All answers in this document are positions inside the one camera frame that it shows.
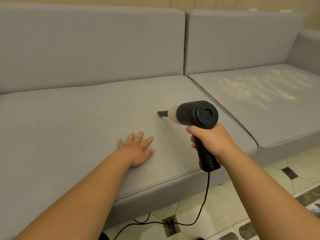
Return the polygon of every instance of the handheld vacuum cleaner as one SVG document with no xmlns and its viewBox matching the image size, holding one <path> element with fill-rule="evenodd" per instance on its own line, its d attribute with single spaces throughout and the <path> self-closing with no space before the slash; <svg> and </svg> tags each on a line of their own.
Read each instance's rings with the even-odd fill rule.
<svg viewBox="0 0 320 240">
<path fill-rule="evenodd" d="M 212 129 L 218 122 L 218 111 L 214 105 L 207 101 L 194 101 L 175 105 L 166 111 L 158 111 L 160 117 L 168 117 L 181 125 L 195 125 L 202 129 Z M 205 172 L 221 168 L 221 165 L 203 145 L 202 141 L 194 137 L 195 147 L 199 157 L 199 166 Z"/>
</svg>

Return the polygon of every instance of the beige wall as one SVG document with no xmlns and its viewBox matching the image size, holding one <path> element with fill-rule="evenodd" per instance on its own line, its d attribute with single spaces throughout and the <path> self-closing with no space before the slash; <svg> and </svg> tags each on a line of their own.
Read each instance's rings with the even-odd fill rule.
<svg viewBox="0 0 320 240">
<path fill-rule="evenodd" d="M 320 30 L 320 0 L 0 0 L 0 2 L 171 7 L 183 11 L 190 9 L 258 9 L 269 12 L 293 10 L 306 15 L 305 27 Z"/>
</svg>

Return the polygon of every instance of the vacuum handle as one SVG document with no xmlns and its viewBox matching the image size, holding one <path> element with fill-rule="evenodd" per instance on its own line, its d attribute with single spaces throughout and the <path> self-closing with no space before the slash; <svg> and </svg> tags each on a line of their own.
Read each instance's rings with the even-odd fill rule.
<svg viewBox="0 0 320 240">
<path fill-rule="evenodd" d="M 194 136 L 194 143 L 198 152 L 199 166 L 203 171 L 211 172 L 221 168 L 221 165 L 217 162 L 216 157 L 205 148 L 202 141 L 198 137 Z"/>
</svg>

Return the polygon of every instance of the power cord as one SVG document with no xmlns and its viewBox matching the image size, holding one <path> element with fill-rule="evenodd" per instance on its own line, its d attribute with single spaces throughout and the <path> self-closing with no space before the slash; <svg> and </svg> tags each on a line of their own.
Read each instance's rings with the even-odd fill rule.
<svg viewBox="0 0 320 240">
<path fill-rule="evenodd" d="M 206 202 L 207 195 L 208 195 L 208 190 L 209 190 L 209 182 L 210 182 L 210 172 L 208 173 L 208 182 L 207 182 L 207 189 L 205 190 L 204 201 L 203 201 L 203 203 L 201 205 L 199 214 L 198 214 L 197 218 L 195 219 L 195 221 L 193 223 L 191 223 L 191 224 L 182 224 L 182 223 L 178 223 L 178 222 L 163 223 L 163 222 L 159 222 L 159 221 L 147 222 L 149 220 L 149 218 L 150 218 L 150 213 L 149 213 L 148 218 L 144 222 L 138 222 L 137 220 L 133 219 L 136 223 L 130 223 L 130 224 L 126 225 L 124 228 L 122 228 L 121 231 L 114 238 L 114 240 L 117 239 L 117 237 L 120 235 L 120 233 L 122 233 L 123 230 L 125 230 L 128 226 L 132 226 L 132 225 L 149 225 L 149 224 L 153 224 L 153 223 L 158 223 L 158 224 L 162 224 L 162 225 L 178 224 L 178 225 L 182 225 L 182 226 L 192 226 L 192 225 L 194 225 L 197 222 L 197 220 L 198 220 L 198 218 L 200 216 L 200 213 L 202 211 L 202 208 L 203 208 L 203 206 L 204 206 L 204 204 Z"/>
</svg>

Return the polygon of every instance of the gray sofa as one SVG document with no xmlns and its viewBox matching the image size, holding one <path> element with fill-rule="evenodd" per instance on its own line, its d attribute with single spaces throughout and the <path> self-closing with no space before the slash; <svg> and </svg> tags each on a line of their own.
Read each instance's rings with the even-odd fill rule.
<svg viewBox="0 0 320 240">
<path fill-rule="evenodd" d="M 153 135 L 155 154 L 129 170 L 104 229 L 205 189 L 185 127 L 157 115 L 210 100 L 183 76 L 183 12 L 1 4 L 0 31 L 0 239 L 14 237 L 131 132 Z M 251 136 L 218 112 L 255 157 Z M 214 187 L 229 177 L 221 168 L 210 179 Z"/>
<path fill-rule="evenodd" d="M 193 10 L 185 75 L 257 142 L 266 165 L 320 144 L 320 32 L 293 13 Z"/>
</svg>

